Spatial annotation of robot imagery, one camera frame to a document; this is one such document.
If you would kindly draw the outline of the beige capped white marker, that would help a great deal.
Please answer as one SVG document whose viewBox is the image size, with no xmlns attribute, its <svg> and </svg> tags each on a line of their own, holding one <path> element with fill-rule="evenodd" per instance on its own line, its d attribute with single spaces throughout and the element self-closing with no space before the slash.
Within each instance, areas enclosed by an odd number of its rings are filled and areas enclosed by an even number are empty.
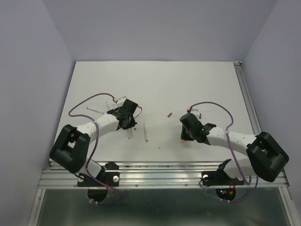
<svg viewBox="0 0 301 226">
<path fill-rule="evenodd" d="M 149 139 L 148 139 L 148 131 L 147 131 L 147 127 L 146 127 L 145 123 L 143 124 L 143 131 L 144 131 L 145 142 L 148 142 L 149 141 Z"/>
</svg>

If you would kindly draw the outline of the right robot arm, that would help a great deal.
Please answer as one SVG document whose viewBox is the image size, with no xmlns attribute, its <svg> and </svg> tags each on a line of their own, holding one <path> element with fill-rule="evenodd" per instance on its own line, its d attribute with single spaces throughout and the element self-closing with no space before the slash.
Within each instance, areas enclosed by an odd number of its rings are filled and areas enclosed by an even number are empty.
<svg viewBox="0 0 301 226">
<path fill-rule="evenodd" d="M 289 161 L 286 152 L 267 132 L 259 135 L 227 132 L 215 124 L 202 124 L 192 113 L 182 116 L 180 122 L 182 140 L 227 148 L 245 156 L 240 160 L 226 159 L 217 170 L 207 172 L 206 186 L 228 185 L 232 179 L 242 176 L 274 182 Z"/>
</svg>

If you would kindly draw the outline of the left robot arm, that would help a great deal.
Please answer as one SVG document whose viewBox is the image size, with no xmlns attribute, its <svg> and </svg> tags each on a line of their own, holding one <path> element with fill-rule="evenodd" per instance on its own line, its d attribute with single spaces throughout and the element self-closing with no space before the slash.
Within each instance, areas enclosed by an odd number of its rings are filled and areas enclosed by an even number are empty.
<svg viewBox="0 0 301 226">
<path fill-rule="evenodd" d="M 123 98 L 117 108 L 83 125 L 65 125 L 59 133 L 49 154 L 50 159 L 72 174 L 84 174 L 95 186 L 104 182 L 104 167 L 87 156 L 89 145 L 119 129 L 127 130 L 136 125 L 134 113 L 138 104 Z"/>
</svg>

